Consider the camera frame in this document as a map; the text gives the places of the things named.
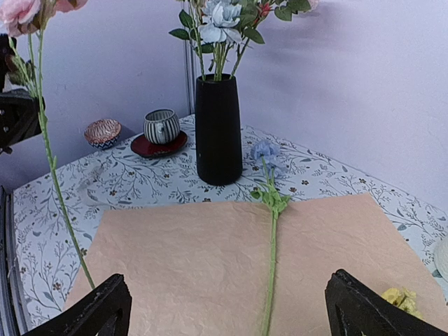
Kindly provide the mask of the white rose stem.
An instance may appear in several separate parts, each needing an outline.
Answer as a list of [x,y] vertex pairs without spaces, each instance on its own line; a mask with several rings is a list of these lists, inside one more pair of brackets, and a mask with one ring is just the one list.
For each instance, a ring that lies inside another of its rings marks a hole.
[[182,28],[175,29],[170,34],[178,39],[189,42],[190,47],[199,58],[201,79],[205,81],[204,55],[213,52],[211,44],[204,41],[200,32],[204,26],[202,9],[205,6],[205,1],[181,1],[181,3],[182,9],[178,14],[178,18]]

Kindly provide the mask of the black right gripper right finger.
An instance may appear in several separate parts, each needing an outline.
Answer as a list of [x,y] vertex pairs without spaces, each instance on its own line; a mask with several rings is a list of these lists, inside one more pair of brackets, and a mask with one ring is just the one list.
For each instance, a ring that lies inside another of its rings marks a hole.
[[325,288],[331,335],[446,335],[434,325],[394,307],[343,269]]

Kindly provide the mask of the white printed ribbon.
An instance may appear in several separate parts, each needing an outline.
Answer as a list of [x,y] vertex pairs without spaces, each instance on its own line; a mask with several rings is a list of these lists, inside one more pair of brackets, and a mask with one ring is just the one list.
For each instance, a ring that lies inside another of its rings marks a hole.
[[93,183],[96,183],[99,180],[104,170],[105,168],[102,164],[95,166],[92,171],[87,173],[87,176],[84,176],[80,180],[76,191],[78,193],[86,191]]

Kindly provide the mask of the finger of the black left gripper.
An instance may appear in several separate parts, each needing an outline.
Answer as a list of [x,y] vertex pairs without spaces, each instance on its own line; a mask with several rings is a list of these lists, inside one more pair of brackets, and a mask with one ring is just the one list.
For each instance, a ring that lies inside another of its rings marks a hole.
[[39,100],[25,89],[1,93],[1,153],[11,154],[12,146],[42,133]]

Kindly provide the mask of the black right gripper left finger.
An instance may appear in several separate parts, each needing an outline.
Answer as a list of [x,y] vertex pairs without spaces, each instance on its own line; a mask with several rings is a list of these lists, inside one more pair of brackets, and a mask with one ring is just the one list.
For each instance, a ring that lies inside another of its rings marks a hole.
[[132,296],[124,276],[113,274],[62,314],[28,335],[127,335]]

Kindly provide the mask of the light blue rose stem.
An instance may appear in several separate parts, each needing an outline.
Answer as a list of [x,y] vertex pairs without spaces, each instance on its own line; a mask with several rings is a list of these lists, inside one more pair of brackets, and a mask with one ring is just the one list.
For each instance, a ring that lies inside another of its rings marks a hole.
[[206,75],[213,74],[214,80],[220,81],[228,53],[234,48],[237,60],[230,73],[233,77],[249,42],[264,43],[256,31],[263,20],[257,21],[254,1],[205,1],[202,10],[204,26],[200,32],[213,48],[213,52],[204,55]]

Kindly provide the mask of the yellow daisy bunch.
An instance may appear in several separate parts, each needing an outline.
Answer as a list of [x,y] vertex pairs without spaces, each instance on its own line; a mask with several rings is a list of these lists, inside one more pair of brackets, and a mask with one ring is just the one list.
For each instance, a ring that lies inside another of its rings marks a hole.
[[406,288],[389,288],[381,294],[381,297],[408,314],[423,320],[421,312],[417,309],[417,294]]

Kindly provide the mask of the pink rose stem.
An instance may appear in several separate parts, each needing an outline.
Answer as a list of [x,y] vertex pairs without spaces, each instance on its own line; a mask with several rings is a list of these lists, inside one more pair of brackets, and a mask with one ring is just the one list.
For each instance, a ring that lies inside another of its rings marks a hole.
[[[50,138],[48,134],[48,117],[43,98],[43,42],[48,23],[57,13],[77,11],[84,7],[86,1],[2,1],[1,23],[7,31],[8,44],[13,54],[7,56],[6,64],[12,66],[13,84],[24,87],[32,101],[37,104],[38,123],[42,131],[45,152],[50,168],[50,175],[57,193],[60,209],[66,228],[75,247],[80,266],[92,289],[94,281],[85,263],[83,254],[76,239],[74,229],[69,219],[67,207],[64,203],[60,183],[57,178],[57,157],[52,154]],[[29,61],[24,61],[17,51],[13,41],[19,36],[27,36]]]
[[270,13],[278,19],[290,22],[294,15],[314,10],[319,0],[262,0],[254,1],[257,8],[257,21],[264,20]]

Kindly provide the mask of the blue hydrangea stem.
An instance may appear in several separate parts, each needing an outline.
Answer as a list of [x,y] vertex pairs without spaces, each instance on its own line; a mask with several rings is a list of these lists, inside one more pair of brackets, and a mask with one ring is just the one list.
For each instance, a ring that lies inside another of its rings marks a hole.
[[265,176],[265,182],[260,184],[262,188],[256,188],[251,191],[251,196],[256,200],[260,200],[269,209],[272,222],[270,235],[269,281],[261,335],[269,335],[270,331],[277,258],[277,221],[291,199],[288,195],[281,195],[275,186],[275,179],[286,173],[286,167],[279,161],[279,154],[279,147],[268,140],[259,141],[251,149],[251,158],[255,160],[257,165],[262,165],[263,174]]

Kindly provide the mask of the peach wrapping paper sheet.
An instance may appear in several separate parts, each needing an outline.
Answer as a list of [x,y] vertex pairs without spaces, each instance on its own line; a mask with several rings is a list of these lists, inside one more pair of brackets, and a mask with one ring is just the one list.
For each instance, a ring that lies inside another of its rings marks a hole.
[[[259,335],[270,274],[264,204],[212,202],[106,211],[87,252],[96,284],[119,273],[131,335]],[[272,335],[329,335],[324,290],[346,270],[380,294],[416,293],[447,329],[440,285],[370,195],[291,202],[277,227]]]

